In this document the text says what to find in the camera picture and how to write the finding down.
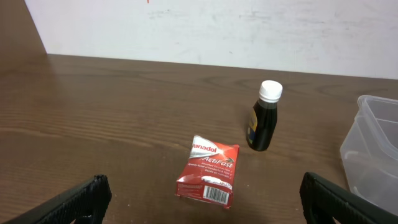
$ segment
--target barcode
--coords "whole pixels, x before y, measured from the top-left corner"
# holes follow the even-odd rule
[[[228,197],[229,193],[227,192],[218,190],[214,187],[205,186],[205,191],[203,192],[203,198],[205,199],[226,205],[228,203]]]

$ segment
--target plastic container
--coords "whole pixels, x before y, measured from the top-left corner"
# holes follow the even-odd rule
[[[360,96],[340,148],[349,189],[398,215],[398,101]]]

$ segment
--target small bottle with white cap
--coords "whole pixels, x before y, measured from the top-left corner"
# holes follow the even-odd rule
[[[277,102],[282,94],[279,82],[267,80],[261,83],[260,97],[251,111],[246,140],[256,151],[269,147],[277,122]]]

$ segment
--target bottle neck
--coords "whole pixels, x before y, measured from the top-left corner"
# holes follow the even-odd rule
[[[276,109],[277,107],[277,102],[275,103],[268,103],[263,101],[262,99],[258,100],[258,103],[261,107],[265,108],[265,109]]]

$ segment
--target wood grain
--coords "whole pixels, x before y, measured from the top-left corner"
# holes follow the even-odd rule
[[[0,73],[45,55],[24,0],[0,0]]]
[[[266,152],[245,142],[263,80],[284,86]],[[0,76],[0,222],[94,174],[109,177],[104,223],[305,223],[314,171],[346,188],[340,145],[360,95],[397,80],[48,55]],[[174,195],[195,134],[239,144],[229,210]]]

